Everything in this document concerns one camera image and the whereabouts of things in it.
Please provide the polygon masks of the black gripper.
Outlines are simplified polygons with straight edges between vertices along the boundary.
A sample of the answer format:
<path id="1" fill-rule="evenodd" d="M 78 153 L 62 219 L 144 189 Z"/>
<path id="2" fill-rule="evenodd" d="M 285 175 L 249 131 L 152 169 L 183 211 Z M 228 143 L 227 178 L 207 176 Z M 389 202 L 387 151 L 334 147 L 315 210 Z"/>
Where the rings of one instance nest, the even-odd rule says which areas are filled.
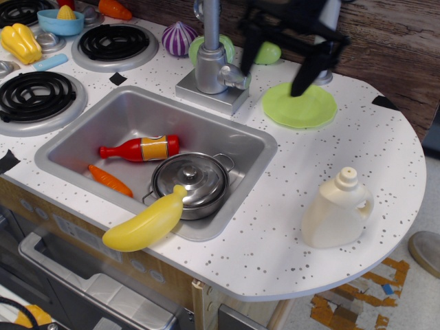
<path id="1" fill-rule="evenodd" d="M 248 1 L 239 28 L 245 37 L 241 71 L 248 75 L 265 41 L 295 52 L 303 57 L 307 44 L 314 37 L 305 33 L 305 2 Z M 292 97 L 299 97 L 309 88 L 320 72 L 326 69 L 327 55 L 308 55 L 291 86 Z"/>

